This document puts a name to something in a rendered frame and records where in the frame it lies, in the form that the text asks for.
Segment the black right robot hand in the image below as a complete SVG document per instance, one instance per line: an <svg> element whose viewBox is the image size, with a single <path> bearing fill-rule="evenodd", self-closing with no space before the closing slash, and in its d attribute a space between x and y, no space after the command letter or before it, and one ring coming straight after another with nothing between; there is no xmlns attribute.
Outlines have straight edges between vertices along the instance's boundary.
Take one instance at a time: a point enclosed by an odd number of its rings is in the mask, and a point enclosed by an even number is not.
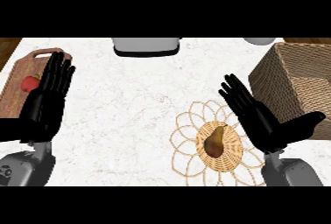
<svg viewBox="0 0 331 224"><path fill-rule="evenodd" d="M234 74L225 75L219 94L239 117L253 146L267 153L281 151L289 144L306 140L326 120L323 112L311 112L280 123L271 109L258 101Z"/></svg>

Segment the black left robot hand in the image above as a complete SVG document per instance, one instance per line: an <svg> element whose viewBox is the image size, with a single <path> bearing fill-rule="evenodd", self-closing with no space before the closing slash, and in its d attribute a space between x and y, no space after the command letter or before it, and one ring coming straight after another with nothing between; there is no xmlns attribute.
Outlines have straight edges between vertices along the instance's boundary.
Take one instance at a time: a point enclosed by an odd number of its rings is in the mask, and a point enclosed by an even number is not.
<svg viewBox="0 0 331 224"><path fill-rule="evenodd" d="M0 142L20 140L30 142L51 142L58 134L66 98L76 67L66 59L63 52L54 52L46 63L39 87L26 98L18 118L0 118Z"/></svg>

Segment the brown green pear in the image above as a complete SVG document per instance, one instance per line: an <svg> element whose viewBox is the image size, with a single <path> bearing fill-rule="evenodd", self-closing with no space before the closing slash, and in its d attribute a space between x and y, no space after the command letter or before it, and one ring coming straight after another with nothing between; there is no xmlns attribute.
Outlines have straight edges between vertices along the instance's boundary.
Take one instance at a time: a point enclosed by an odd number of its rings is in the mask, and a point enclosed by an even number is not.
<svg viewBox="0 0 331 224"><path fill-rule="evenodd" d="M219 158L224 154L225 127L227 125L219 126L205 140L205 151L212 158Z"/></svg>

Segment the brown wicker basket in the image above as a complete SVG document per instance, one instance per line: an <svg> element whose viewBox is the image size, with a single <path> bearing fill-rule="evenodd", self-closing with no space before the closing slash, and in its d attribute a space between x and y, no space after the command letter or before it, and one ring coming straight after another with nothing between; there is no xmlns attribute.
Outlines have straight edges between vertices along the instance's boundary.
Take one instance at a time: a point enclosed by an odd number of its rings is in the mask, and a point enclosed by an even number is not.
<svg viewBox="0 0 331 224"><path fill-rule="evenodd" d="M331 45L275 43L249 81L281 123L309 112L326 114L312 139L331 140Z"/></svg>

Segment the woven flower-shaped placemat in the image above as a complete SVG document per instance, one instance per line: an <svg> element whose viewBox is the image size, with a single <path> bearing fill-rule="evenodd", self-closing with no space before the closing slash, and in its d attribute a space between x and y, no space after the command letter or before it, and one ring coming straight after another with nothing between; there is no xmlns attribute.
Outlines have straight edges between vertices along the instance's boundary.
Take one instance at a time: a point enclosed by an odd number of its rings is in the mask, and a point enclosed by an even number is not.
<svg viewBox="0 0 331 224"><path fill-rule="evenodd" d="M202 180L203 186L265 186L262 153L225 103L191 103L176 116L171 146L171 168L188 186L194 179Z"/></svg>

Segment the red apple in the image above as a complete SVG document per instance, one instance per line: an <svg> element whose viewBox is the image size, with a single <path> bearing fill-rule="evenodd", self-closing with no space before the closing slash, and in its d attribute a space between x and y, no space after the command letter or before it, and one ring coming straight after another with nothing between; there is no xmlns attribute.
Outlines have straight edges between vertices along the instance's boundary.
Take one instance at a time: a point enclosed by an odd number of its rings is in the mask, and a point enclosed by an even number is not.
<svg viewBox="0 0 331 224"><path fill-rule="evenodd" d="M38 87L41 83L41 75L36 76L27 76L21 82L21 90L24 92L32 92Z"/></svg>

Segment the brown wooden cutting board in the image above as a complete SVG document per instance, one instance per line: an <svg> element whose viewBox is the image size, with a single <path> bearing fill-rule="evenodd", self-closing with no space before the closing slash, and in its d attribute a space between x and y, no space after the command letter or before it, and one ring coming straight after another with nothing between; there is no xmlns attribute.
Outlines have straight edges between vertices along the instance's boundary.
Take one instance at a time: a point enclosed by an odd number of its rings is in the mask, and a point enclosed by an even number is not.
<svg viewBox="0 0 331 224"><path fill-rule="evenodd" d="M21 89L21 83L27 76L42 78L49 57L46 54L64 53L64 60L73 60L72 55L61 48L35 50L15 62L4 92L0 94L0 118L18 118L29 97L29 92Z"/></svg>

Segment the pale grey round object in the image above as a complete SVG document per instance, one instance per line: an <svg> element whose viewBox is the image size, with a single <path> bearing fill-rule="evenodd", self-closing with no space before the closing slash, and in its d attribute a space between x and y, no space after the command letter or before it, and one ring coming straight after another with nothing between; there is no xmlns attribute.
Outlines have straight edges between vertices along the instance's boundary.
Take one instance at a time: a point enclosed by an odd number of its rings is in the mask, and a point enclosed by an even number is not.
<svg viewBox="0 0 331 224"><path fill-rule="evenodd" d="M268 46L275 42L275 38L244 38L244 40L256 46Z"/></svg>

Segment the grey and black appliance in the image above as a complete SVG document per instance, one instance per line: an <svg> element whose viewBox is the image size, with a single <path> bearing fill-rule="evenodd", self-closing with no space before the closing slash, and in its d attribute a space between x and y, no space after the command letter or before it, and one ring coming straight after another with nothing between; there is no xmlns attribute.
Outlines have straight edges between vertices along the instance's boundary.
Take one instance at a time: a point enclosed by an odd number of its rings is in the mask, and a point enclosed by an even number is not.
<svg viewBox="0 0 331 224"><path fill-rule="evenodd" d="M181 38L113 38L114 52L120 57L163 57L181 50Z"/></svg>

